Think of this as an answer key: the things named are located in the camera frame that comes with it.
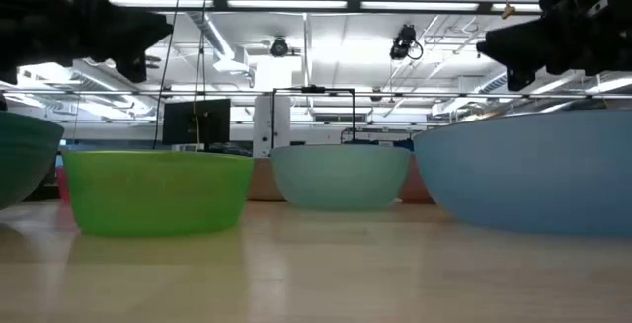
dark green bowl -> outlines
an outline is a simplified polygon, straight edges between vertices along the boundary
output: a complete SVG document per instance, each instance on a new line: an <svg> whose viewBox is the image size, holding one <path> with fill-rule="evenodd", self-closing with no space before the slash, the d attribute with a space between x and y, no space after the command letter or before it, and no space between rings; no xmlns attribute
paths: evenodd
<svg viewBox="0 0 632 323"><path fill-rule="evenodd" d="M63 127L0 112L0 209L28 196L46 175L57 153Z"/></svg>

security camera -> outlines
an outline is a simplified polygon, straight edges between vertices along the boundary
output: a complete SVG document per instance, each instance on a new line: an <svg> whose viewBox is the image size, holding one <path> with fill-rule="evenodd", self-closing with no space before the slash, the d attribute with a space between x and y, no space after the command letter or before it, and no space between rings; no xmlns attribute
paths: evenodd
<svg viewBox="0 0 632 323"><path fill-rule="evenodd" d="M419 56L411 56L411 49L418 47L421 51ZM397 34L397 38L393 40L393 46L389 56L392 60L403 60L406 57L410 57L413 60L419 60L424 54L424 49L417 41L417 33L415 32L415 26L404 25Z"/></svg>
<svg viewBox="0 0 632 323"><path fill-rule="evenodd" d="M283 37L276 37L270 47L270 55L274 57L284 57L289 53L289 46Z"/></svg>
<svg viewBox="0 0 632 323"><path fill-rule="evenodd" d="M382 89L380 87L373 87L373 93L380 93ZM382 96L371 96L371 101L380 102L382 101Z"/></svg>

pink object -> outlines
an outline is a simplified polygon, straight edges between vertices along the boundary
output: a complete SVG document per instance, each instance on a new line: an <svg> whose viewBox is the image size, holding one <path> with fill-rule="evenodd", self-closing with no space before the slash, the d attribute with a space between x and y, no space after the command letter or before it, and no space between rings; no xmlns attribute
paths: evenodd
<svg viewBox="0 0 632 323"><path fill-rule="evenodd" d="M255 159L253 175L250 178L248 200L253 201L285 201L273 175L270 159Z"/></svg>
<svg viewBox="0 0 632 323"><path fill-rule="evenodd" d="M70 191L68 191L68 178L66 178L66 170L63 166L55 168L57 174L57 186L59 187L59 196L63 204L70 204Z"/></svg>
<svg viewBox="0 0 632 323"><path fill-rule="evenodd" d="M415 155L411 155L408 161L408 175L406 176L406 182L404 182L400 190L399 198L402 199L403 203L435 203L428 193L426 184L424 184L424 180L419 173Z"/></svg>

metal frame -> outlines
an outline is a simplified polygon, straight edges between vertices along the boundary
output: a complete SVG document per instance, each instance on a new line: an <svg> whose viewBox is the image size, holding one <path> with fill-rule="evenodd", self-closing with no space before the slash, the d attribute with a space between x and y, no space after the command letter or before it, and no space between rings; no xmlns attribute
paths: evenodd
<svg viewBox="0 0 632 323"><path fill-rule="evenodd" d="M349 93L352 97L352 140L356 140L356 89L353 88L319 88L324 93L309 92L308 87L290 87L284 89L274 88L270 96L270 150L275 148L275 95L279 91L300 92L301 95L328 95L330 97L338 97L339 93Z"/></svg>
<svg viewBox="0 0 632 323"><path fill-rule="evenodd" d="M231 2L256 1L263 3L289 3L299 5L303 2L344 2L344 7L235 7ZM479 15L502 16L502 9L493 8L494 5L505 5L505 1L461 1L461 0L110 0L110 2L124 7L138 8L154 12L285 12L285 13L340 13L340 14L416 14L416 15ZM393 8L370 8L363 3L392 3ZM421 8L397 8L397 5L420 4ZM536 3L510 2L516 7L516 16L539 16L539 10L533 10ZM433 8L423 8L423 5L434 5ZM450 6L440 8L440 4ZM467 8L472 4L477 8Z"/></svg>

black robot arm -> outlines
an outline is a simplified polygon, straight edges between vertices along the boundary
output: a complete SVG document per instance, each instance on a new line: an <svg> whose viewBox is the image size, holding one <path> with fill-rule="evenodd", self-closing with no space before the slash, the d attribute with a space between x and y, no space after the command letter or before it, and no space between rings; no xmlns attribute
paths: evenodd
<svg viewBox="0 0 632 323"><path fill-rule="evenodd" d="M555 75L632 71L629 1L539 0L538 20L488 32L477 49L507 67L511 91L531 84L542 67Z"/></svg>
<svg viewBox="0 0 632 323"><path fill-rule="evenodd" d="M132 82L146 79L145 50L173 31L163 15L109 0L0 0L0 80L18 66L112 59Z"/></svg>

